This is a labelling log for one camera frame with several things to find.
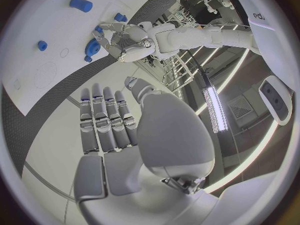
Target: floor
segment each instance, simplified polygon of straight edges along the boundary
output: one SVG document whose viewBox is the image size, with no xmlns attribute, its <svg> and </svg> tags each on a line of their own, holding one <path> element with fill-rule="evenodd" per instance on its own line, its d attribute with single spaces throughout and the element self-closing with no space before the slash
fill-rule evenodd
<svg viewBox="0 0 300 225">
<path fill-rule="evenodd" d="M 152 75 L 135 64 L 124 65 L 116 62 L 92 77 L 63 101 L 42 126 L 32 143 L 26 158 L 27 165 L 46 180 L 48 186 L 54 187 L 55 191 L 60 191 L 69 199 L 74 197 L 73 179 L 77 164 L 83 155 L 78 107 L 81 90 L 91 88 L 94 83 L 99 83 L 102 87 L 109 86 L 113 91 L 121 90 L 131 113 L 139 121 L 140 106 L 124 86 L 127 76 L 145 79 L 158 89 L 170 93 Z M 22 180 L 41 205 L 58 220 L 69 225 L 87 224 L 72 199 L 69 201 L 49 189 L 30 172 L 28 166 L 24 167 Z"/>
</svg>

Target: ventilation grille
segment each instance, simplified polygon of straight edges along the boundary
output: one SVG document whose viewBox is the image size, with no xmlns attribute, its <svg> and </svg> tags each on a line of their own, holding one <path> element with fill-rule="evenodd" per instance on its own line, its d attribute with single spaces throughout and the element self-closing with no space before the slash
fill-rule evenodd
<svg viewBox="0 0 300 225">
<path fill-rule="evenodd" d="M 232 114 L 234 115 L 235 120 L 238 120 L 253 111 L 253 108 L 250 105 L 250 103 L 242 95 L 229 101 L 227 104 Z"/>
</svg>

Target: robot finger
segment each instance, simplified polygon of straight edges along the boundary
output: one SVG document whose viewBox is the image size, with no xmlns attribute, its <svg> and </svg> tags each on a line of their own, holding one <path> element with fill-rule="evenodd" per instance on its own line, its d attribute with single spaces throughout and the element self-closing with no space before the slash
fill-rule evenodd
<svg viewBox="0 0 300 225">
<path fill-rule="evenodd" d="M 115 97 L 110 87 L 105 87 L 103 90 L 104 100 L 106 103 L 106 110 L 110 120 L 112 132 L 116 140 L 118 148 L 124 148 L 130 144 L 129 137 L 123 120 L 119 114 Z"/>
<path fill-rule="evenodd" d="M 84 154 L 99 152 L 93 125 L 90 91 L 87 88 L 81 91 L 80 96 L 80 134 Z"/>
<path fill-rule="evenodd" d="M 92 104 L 95 125 L 103 152 L 109 152 L 117 147 L 110 119 L 108 118 L 103 91 L 98 83 L 92 86 Z"/>
<path fill-rule="evenodd" d="M 137 123 L 135 121 L 135 118 L 133 115 L 130 113 L 129 107 L 127 105 L 127 102 L 122 94 L 121 91 L 116 91 L 114 94 L 119 114 L 121 118 L 123 119 L 123 123 L 127 132 L 127 135 L 130 140 L 130 144 L 132 146 L 135 146 L 138 144 L 138 139 L 137 139 Z"/>
</svg>

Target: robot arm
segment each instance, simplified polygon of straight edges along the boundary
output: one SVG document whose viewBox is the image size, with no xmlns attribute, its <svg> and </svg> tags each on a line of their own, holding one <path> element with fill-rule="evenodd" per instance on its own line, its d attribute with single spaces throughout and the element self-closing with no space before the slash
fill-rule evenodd
<svg viewBox="0 0 300 225">
<path fill-rule="evenodd" d="M 251 31 L 221 30 L 220 27 L 210 26 L 203 29 L 194 27 L 179 27 L 168 36 L 171 46 L 189 50 L 199 46 L 207 48 L 221 48 L 222 46 L 232 46 L 250 49 L 259 54 L 257 44 Z"/>
<path fill-rule="evenodd" d="M 103 30 L 110 30 L 114 33 L 111 42 L 105 38 Z M 155 51 L 155 44 L 152 39 L 148 38 L 147 32 L 141 27 L 133 24 L 123 23 L 104 23 L 96 28 L 93 32 L 98 43 L 104 47 L 113 57 L 121 62 L 133 62 L 147 57 Z M 117 43 L 121 38 L 130 38 L 133 45 L 122 48 Z"/>
</svg>

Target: robotic hand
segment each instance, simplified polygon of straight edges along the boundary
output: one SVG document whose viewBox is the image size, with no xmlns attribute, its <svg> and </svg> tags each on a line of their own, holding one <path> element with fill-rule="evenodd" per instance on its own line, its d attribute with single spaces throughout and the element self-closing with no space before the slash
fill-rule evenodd
<svg viewBox="0 0 300 225">
<path fill-rule="evenodd" d="M 85 155 L 74 179 L 79 207 L 108 194 L 138 196 L 143 163 L 164 178 L 163 183 L 186 194 L 195 193 L 214 167 L 212 139 L 187 104 L 143 79 L 128 77 L 125 86 L 141 107 L 138 127 L 120 91 L 113 96 L 109 87 L 102 91 L 94 84 L 93 113 L 89 90 L 81 93 L 80 131 Z M 94 127 L 103 157 L 98 155 Z"/>
<path fill-rule="evenodd" d="M 110 42 L 105 38 L 103 30 L 115 32 Z M 200 46 L 247 48 L 260 55 L 251 31 L 221 30 L 217 26 L 197 29 L 195 27 L 175 28 L 172 23 L 153 27 L 149 21 L 138 25 L 103 23 L 96 27 L 93 35 L 101 46 L 121 62 L 133 62 L 149 55 L 157 60 L 166 60 L 176 55 L 179 49 L 188 50 Z M 122 48 L 117 44 L 121 38 L 130 38 L 136 43 Z"/>
</svg>

